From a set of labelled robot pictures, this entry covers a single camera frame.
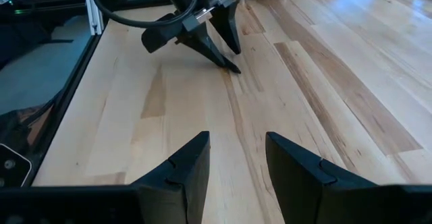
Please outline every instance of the wood grain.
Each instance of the wood grain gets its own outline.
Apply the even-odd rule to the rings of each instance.
[[[432,183],[431,12],[432,0],[246,0],[241,55],[208,26],[241,75],[173,42],[149,54],[141,29],[110,21],[34,185],[128,184],[203,130],[203,223],[283,223],[267,131],[378,184]]]

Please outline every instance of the wooden floor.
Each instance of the wooden floor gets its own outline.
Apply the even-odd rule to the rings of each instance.
[[[246,0],[237,21],[239,56],[209,30],[239,76],[110,22],[35,185],[127,184],[203,130],[203,223],[283,223],[267,131],[378,184],[432,183],[432,0]]]

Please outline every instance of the black plastic part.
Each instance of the black plastic part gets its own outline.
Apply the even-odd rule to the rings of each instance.
[[[169,13],[159,18],[158,21],[170,20],[174,17],[174,14]],[[141,42],[149,53],[153,53],[166,45],[171,39],[179,36],[181,32],[181,22],[159,28],[147,28],[141,35]]]
[[[242,50],[240,48],[240,41],[238,39],[237,26],[236,26],[236,9],[238,1],[228,2],[218,9],[214,9],[210,18],[211,24],[215,27],[216,31],[221,35],[228,47],[237,55]]]
[[[377,186],[274,132],[265,146],[285,223],[432,222],[432,186]]]
[[[114,5],[112,10],[136,9],[142,7],[154,7],[158,5],[170,5],[170,0],[125,0],[124,2]]]
[[[209,165],[209,133],[201,132],[129,186],[0,189],[0,223],[198,224]]]
[[[207,26],[205,23],[199,24],[193,32],[188,33],[184,38],[180,38],[179,42],[204,55],[217,66],[226,67],[237,74],[241,73],[237,65],[233,64],[219,52],[219,49],[217,49],[207,33]]]

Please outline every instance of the wood plank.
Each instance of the wood plank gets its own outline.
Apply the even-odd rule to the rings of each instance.
[[[389,179],[401,182],[402,178],[392,170],[361,122],[325,79],[300,43],[279,43],[275,46],[348,170],[379,183]]]
[[[426,49],[432,46],[429,38],[432,36],[432,19],[422,13],[400,3],[397,0],[351,0],[359,7],[369,12],[375,19],[383,22],[397,33],[406,36],[407,39]]]
[[[142,45],[133,42],[126,44],[116,64],[112,87],[94,137],[92,154],[87,162],[87,175],[125,171],[129,165],[134,126],[140,119],[142,100],[150,90],[156,69],[135,56],[133,50],[141,49]],[[120,108],[127,108],[129,113],[124,113]]]
[[[207,206],[208,200],[206,212],[216,220],[212,223],[268,223],[270,210],[264,199],[267,193],[257,181],[253,168],[256,159],[247,151],[249,143],[244,141],[238,125],[242,115],[235,103],[232,84],[226,80],[230,80],[230,75],[216,69],[202,81],[212,141],[211,173],[216,173],[209,183],[214,190],[211,196],[218,203],[216,207]]]
[[[428,150],[411,150],[388,156],[398,166],[399,172],[412,184],[430,184],[432,176],[427,173],[432,167],[432,155]]]
[[[248,138],[254,136],[249,138],[250,141],[260,145],[261,150],[258,152],[264,154],[265,132],[277,129],[285,137],[344,167],[345,164],[325,135],[296,81],[291,76],[287,76],[289,71],[279,58],[273,45],[268,43],[263,35],[258,34],[248,36],[242,41],[242,44],[246,48],[243,57],[253,71],[258,74],[258,80],[264,88],[263,92],[240,96],[240,101],[244,101],[245,110],[249,111],[243,113],[243,116],[256,115],[254,119],[248,120],[252,122],[252,125],[249,124],[245,128],[250,130],[250,133],[246,134]]]
[[[82,185],[128,28],[110,24],[88,64],[33,185]]]
[[[339,22],[322,3],[316,0],[290,0],[310,20],[311,25]]]
[[[269,10],[261,5],[259,0],[247,0],[245,4],[249,5],[250,9],[254,11],[254,14],[261,21],[265,30],[263,34],[268,41],[271,43],[281,43],[289,40]]]
[[[132,183],[169,157],[164,117],[149,117],[135,125],[125,183]]]
[[[330,51],[323,43],[320,43],[313,31],[300,25],[277,0],[266,0],[265,2],[267,2],[269,9],[278,13],[276,18],[281,27],[284,28],[284,32],[291,39],[299,41],[313,61],[325,72],[332,86],[341,94],[345,103],[353,110],[368,132],[378,133],[381,131],[381,133],[372,134],[372,137],[374,137],[374,140],[385,154],[392,152],[387,146],[397,146],[397,142],[403,142],[404,145],[404,148],[396,147],[397,150],[404,151],[419,148],[416,141],[412,139],[411,135],[404,130],[398,120],[364,85],[364,82],[360,81],[354,72],[334,52]],[[335,30],[333,30],[330,36],[334,36],[334,34]],[[395,137],[394,134],[387,135],[385,132],[395,132],[398,136]]]
[[[344,0],[344,7],[353,13],[345,13],[333,7],[331,0],[320,1],[325,3],[344,25],[377,49],[374,53],[380,54],[381,63],[376,64],[432,112],[432,83],[429,81],[428,72],[430,68],[429,64],[425,63],[431,56],[429,52],[409,42],[405,36],[376,20],[349,0]]]
[[[238,5],[236,12],[236,21],[238,31],[243,35],[258,34],[265,32],[263,24],[258,19],[249,2],[244,2]]]
[[[388,155],[416,150],[421,146],[430,148],[430,112],[388,78],[385,72],[380,72],[376,63],[379,63],[381,58],[374,56],[373,50],[361,38],[341,24],[318,25],[314,29],[364,85],[360,89],[347,92],[346,102],[353,105],[351,109],[354,112],[369,108],[370,115],[356,115],[364,123],[375,121],[373,127],[365,127],[375,137],[376,143],[384,153]],[[424,125],[417,123],[420,118],[424,120]]]

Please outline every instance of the glass panel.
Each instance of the glass panel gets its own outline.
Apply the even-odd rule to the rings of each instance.
[[[90,38],[85,0],[0,0],[0,144],[34,170],[47,150],[38,139]]]

